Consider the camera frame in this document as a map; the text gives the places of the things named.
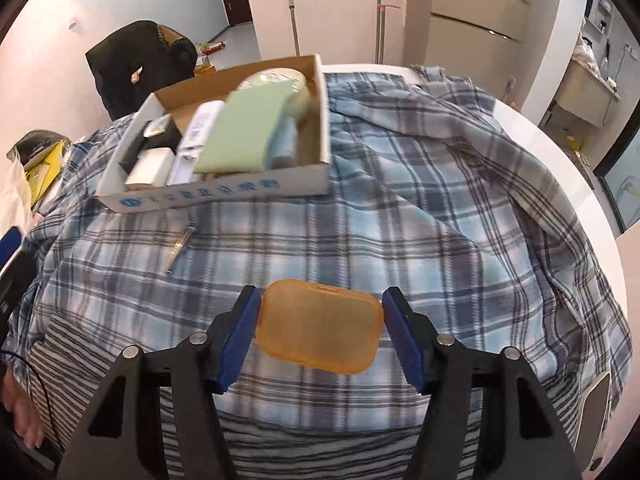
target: metal pole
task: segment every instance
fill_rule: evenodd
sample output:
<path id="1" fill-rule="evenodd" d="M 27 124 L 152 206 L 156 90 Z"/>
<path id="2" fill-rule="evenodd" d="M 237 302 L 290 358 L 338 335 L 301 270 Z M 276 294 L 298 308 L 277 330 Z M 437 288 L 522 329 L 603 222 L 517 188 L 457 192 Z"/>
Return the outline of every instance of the metal pole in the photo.
<path id="1" fill-rule="evenodd" d="M 385 62 L 385 21 L 386 6 L 380 6 L 380 56 L 378 57 L 380 64 Z"/>
<path id="2" fill-rule="evenodd" d="M 380 5 L 382 0 L 378 0 L 376 5 L 376 63 L 380 63 Z"/>
<path id="3" fill-rule="evenodd" d="M 291 28 L 293 30 L 293 41 L 296 45 L 296 56 L 299 56 L 300 44 L 298 43 L 298 27 L 296 26 L 296 6 L 293 0 L 289 0 L 289 10 L 291 12 Z"/>

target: open box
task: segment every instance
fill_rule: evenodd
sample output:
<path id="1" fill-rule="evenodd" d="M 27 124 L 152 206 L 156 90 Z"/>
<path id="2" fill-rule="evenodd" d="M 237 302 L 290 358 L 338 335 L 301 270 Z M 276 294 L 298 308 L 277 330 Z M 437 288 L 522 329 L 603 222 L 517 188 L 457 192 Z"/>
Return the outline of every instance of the open box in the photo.
<path id="1" fill-rule="evenodd" d="M 184 134 L 201 103 L 226 100 L 226 96 L 245 78 L 260 70 L 277 67 L 302 72 L 312 96 L 309 112 L 298 123 L 296 167 L 231 174 L 179 186 L 139 191 L 126 189 L 127 174 L 119 161 L 147 121 L 171 113 L 176 126 Z M 97 197 L 115 212 L 133 213 L 185 207 L 213 200 L 325 194 L 329 187 L 330 157 L 327 94 L 320 57 L 271 59 L 196 76 L 149 95 L 116 147 L 98 185 Z"/>

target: orange plastic container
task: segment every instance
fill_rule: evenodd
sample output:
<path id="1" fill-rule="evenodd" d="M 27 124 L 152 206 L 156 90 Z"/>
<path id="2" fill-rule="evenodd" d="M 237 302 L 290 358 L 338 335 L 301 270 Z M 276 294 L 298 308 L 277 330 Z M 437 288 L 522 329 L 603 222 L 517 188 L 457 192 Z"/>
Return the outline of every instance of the orange plastic container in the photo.
<path id="1" fill-rule="evenodd" d="M 268 355 L 339 374 L 358 374 L 376 357 L 384 317 L 371 294 L 299 280 L 264 291 L 256 344 Z"/>

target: silver bolt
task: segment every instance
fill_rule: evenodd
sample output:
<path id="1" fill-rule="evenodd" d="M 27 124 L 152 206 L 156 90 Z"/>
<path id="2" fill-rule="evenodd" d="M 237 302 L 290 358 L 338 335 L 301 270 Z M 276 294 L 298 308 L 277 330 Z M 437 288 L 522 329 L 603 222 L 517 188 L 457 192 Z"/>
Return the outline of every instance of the silver bolt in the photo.
<path id="1" fill-rule="evenodd" d="M 133 359 L 136 355 L 138 355 L 138 347 L 137 346 L 127 346 L 123 351 L 122 351 L 122 356 L 125 359 Z"/>
<path id="2" fill-rule="evenodd" d="M 504 349 L 504 356 L 512 361 L 517 361 L 520 358 L 520 351 L 513 346 L 507 346 L 507 348 Z"/>
<path id="3" fill-rule="evenodd" d="M 438 334 L 436 341 L 442 346 L 451 346 L 455 342 L 455 338 L 451 334 Z"/>
<path id="4" fill-rule="evenodd" d="M 194 332 L 189 336 L 189 343 L 192 345 L 201 345 L 207 340 L 206 332 Z"/>

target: plaid shirt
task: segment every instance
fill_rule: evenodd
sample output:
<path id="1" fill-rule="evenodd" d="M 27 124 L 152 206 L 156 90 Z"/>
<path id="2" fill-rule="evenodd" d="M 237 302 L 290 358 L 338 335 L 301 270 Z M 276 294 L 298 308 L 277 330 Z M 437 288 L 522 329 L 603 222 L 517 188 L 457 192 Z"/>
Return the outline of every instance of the plaid shirt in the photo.
<path id="1" fill-rule="evenodd" d="M 59 197 L 24 244 L 40 272 L 9 345 L 29 354 L 58 314 L 112 355 L 132 343 L 151 351 L 206 329 L 247 283 L 297 278 L 378 298 L 396 285 L 466 346 L 519 348 L 574 436 L 594 378 L 611 371 L 610 407 L 622 392 L 631 341 L 620 306 L 557 181 L 497 126 L 494 100 L 469 80 L 419 71 L 419 87 L 326 76 L 326 196 L 116 214 L 94 193 L 130 119 L 74 145 Z M 197 231 L 167 276 L 190 223 Z M 239 381 L 216 398 L 232 416 L 319 431 L 416 426 L 427 403 L 386 331 L 372 366 L 352 376 L 252 346 Z"/>

